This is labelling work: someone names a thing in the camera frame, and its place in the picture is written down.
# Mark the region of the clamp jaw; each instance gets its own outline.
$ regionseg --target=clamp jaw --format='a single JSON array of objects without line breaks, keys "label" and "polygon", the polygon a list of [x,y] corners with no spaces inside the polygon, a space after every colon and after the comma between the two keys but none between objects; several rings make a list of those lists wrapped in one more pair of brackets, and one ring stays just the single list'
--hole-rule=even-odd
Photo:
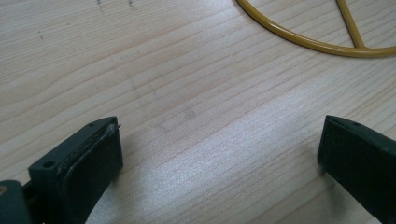
[{"label": "clamp jaw", "polygon": [[0,181],[0,223],[85,223],[120,172],[116,117],[87,124],[29,167],[31,180]]},{"label": "clamp jaw", "polygon": [[369,213],[396,223],[396,142],[357,122],[327,116],[318,163]]}]

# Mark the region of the yellow wire frame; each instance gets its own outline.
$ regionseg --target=yellow wire frame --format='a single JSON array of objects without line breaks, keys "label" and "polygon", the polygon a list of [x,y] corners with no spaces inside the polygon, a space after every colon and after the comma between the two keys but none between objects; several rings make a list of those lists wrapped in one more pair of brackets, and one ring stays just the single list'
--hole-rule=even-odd
[{"label": "yellow wire frame", "polygon": [[246,13],[258,22],[263,27],[267,28],[276,35],[279,35],[293,43],[301,45],[303,47],[314,49],[317,51],[335,54],[347,57],[360,57],[360,58],[373,58],[373,57],[385,57],[390,55],[396,55],[396,47],[382,48],[382,49],[369,49],[364,46],[359,34],[356,23],[353,21],[352,15],[347,7],[345,0],[337,0],[337,4],[340,7],[341,14],[344,17],[346,23],[346,28],[349,31],[352,42],[355,48],[343,47],[332,45],[324,42],[320,42],[308,37],[298,35],[286,28],[278,25],[277,23],[271,21],[264,15],[260,13],[253,5],[249,3],[248,0],[237,0],[239,5],[246,11]]}]

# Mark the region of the light wooden surface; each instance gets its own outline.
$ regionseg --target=light wooden surface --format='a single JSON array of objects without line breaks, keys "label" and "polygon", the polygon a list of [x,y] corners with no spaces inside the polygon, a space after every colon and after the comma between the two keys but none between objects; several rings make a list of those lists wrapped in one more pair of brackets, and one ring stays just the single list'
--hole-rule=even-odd
[{"label": "light wooden surface", "polygon": [[[300,34],[351,45],[335,1],[254,0]],[[369,47],[396,2],[348,1]],[[304,49],[234,0],[0,2],[0,179],[118,116],[124,167],[89,223],[377,223],[318,173],[326,114],[396,139],[396,60]]]}]

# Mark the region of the wooden table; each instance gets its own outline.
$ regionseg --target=wooden table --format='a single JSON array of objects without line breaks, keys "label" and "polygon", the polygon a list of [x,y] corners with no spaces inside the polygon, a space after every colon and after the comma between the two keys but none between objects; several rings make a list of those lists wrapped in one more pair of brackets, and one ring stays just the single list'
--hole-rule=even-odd
[{"label": "wooden table", "polygon": [[[396,45],[396,2],[348,1],[368,46]],[[335,1],[253,1],[351,46]],[[117,116],[124,167],[88,223],[378,223],[328,175],[325,115],[396,138],[395,57],[332,56],[234,0],[0,3],[0,179]]]}]

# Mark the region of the scratch mark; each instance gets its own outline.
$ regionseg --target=scratch mark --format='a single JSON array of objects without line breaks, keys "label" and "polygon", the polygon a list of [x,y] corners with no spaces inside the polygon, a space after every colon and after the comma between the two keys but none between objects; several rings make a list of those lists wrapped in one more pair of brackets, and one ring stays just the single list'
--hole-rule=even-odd
[{"label": "scratch mark", "polygon": [[41,34],[41,32],[38,31],[37,33],[40,35],[40,38],[43,40],[44,38],[43,38],[43,35]]},{"label": "scratch mark", "polygon": [[134,7],[134,4],[133,4],[133,1],[132,1],[132,0],[128,0],[128,4],[129,4],[129,7],[130,7],[132,10],[137,10],[137,8]]},{"label": "scratch mark", "polygon": [[102,14],[105,15],[105,13],[104,13],[103,10],[102,10],[102,6],[101,6],[102,0],[96,0],[96,3],[98,4],[98,6],[99,6],[99,8],[100,8],[100,12],[102,12]]}]

